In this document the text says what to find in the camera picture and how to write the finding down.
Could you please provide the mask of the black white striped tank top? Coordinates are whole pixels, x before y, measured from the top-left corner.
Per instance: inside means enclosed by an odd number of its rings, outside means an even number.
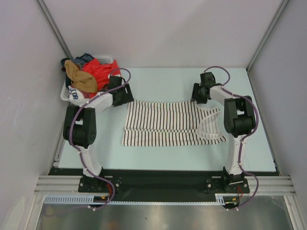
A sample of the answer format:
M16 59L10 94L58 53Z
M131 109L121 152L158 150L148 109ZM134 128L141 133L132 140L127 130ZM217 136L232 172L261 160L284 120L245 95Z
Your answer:
M221 111L192 101L128 104L122 145L126 147L171 147L215 145L226 141L218 127Z

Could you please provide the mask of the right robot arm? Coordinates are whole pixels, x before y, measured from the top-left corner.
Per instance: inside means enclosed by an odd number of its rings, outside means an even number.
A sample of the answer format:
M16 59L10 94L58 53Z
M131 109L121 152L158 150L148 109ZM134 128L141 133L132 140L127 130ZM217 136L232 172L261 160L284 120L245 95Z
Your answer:
M258 128L259 114L249 96L230 92L216 83L211 72L202 73L200 79L201 82L193 86L192 101L205 104L214 100L224 107L224 128L229 134L229 149L223 169L227 177L221 180L221 186L226 192L233 192L239 185L235 177L244 173L242 158L247 138Z

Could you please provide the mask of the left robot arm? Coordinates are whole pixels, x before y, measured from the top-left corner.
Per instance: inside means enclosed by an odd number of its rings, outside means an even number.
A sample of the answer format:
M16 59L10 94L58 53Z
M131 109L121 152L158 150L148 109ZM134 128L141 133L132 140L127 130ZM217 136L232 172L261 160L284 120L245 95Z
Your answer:
M103 170L98 162L97 154L91 150L96 136L96 116L109 107L116 107L134 100L129 79L120 76L110 76L109 84L96 96L82 105L70 104L66 109L63 138L77 151L83 174L91 177L89 186L95 191L102 191L106 180L100 176Z

